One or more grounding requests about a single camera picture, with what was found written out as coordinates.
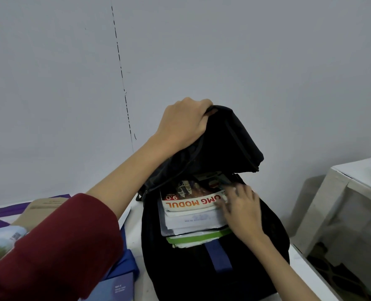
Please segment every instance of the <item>table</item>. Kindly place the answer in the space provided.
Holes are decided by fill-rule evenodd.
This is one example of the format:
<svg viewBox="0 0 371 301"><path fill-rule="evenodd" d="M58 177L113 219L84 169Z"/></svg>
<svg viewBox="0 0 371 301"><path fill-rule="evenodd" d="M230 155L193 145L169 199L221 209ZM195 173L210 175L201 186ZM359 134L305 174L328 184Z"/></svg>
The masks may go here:
<svg viewBox="0 0 371 301"><path fill-rule="evenodd" d="M141 247L141 219L143 212L143 203L131 201L131 212L125 222L127 248L131 249L140 275L135 282L135 301L158 301L155 294L152 281L145 269L144 258ZM3 221L12 223L18 216L8 216L0 218ZM322 279L316 270L303 258L303 256L290 245L289 248L290 265L297 274L307 283L317 296L323 301L340 301L341 299L332 288ZM269 296L263 301L281 301L278 294Z"/></svg>
<svg viewBox="0 0 371 301"><path fill-rule="evenodd" d="M299 226L293 243L307 256L343 200L347 189L352 189L371 200L371 158L330 168ZM352 225L359 233L371 219L371 203ZM353 235L343 240L348 249L354 242Z"/></svg>

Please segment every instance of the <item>wall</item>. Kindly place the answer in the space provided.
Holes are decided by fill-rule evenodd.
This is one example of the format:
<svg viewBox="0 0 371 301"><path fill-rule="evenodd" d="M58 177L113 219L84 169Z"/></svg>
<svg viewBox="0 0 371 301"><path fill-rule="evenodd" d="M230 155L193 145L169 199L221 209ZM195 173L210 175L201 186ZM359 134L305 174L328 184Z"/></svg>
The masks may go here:
<svg viewBox="0 0 371 301"><path fill-rule="evenodd" d="M85 192L131 153L110 0L0 0L0 205Z"/></svg>
<svg viewBox="0 0 371 301"><path fill-rule="evenodd" d="M191 96L262 150L243 177L287 224L303 182L371 156L371 0L113 0L139 148Z"/></svg>

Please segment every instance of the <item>black backpack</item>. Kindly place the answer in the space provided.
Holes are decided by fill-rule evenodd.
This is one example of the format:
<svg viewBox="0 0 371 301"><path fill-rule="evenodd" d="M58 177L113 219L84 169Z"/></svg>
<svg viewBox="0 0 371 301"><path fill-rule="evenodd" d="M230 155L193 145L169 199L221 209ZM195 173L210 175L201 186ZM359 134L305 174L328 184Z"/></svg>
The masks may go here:
<svg viewBox="0 0 371 301"><path fill-rule="evenodd" d="M182 176L222 171L244 183L235 173L257 172L263 155L233 111L209 117L205 133L192 145L166 160L139 191L144 202L142 252L160 301L261 300L276 293L272 281L253 253L233 234L219 238L232 270L216 272L204 245L173 248L160 233L159 187ZM289 261L289 237L279 218L261 200L262 227L280 254Z"/></svg>

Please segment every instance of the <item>person's left hand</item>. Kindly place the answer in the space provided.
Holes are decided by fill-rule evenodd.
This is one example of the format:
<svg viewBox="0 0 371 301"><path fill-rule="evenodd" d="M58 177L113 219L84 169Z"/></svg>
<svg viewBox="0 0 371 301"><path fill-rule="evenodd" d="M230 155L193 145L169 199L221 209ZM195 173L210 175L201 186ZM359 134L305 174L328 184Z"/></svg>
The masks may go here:
<svg viewBox="0 0 371 301"><path fill-rule="evenodd" d="M209 99L195 101L189 97L177 101L164 111L154 136L170 146L173 154L188 147L205 132L208 117L217 111L205 114L212 104Z"/></svg>

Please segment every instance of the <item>brown envelope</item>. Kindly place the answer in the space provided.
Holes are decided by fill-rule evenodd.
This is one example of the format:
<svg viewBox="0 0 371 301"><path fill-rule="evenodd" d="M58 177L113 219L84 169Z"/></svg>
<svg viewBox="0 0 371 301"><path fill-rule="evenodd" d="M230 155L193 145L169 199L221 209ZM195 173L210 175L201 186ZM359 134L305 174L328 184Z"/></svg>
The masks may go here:
<svg viewBox="0 0 371 301"><path fill-rule="evenodd" d="M68 199L65 197L35 199L11 225L21 226L31 231L66 200Z"/></svg>

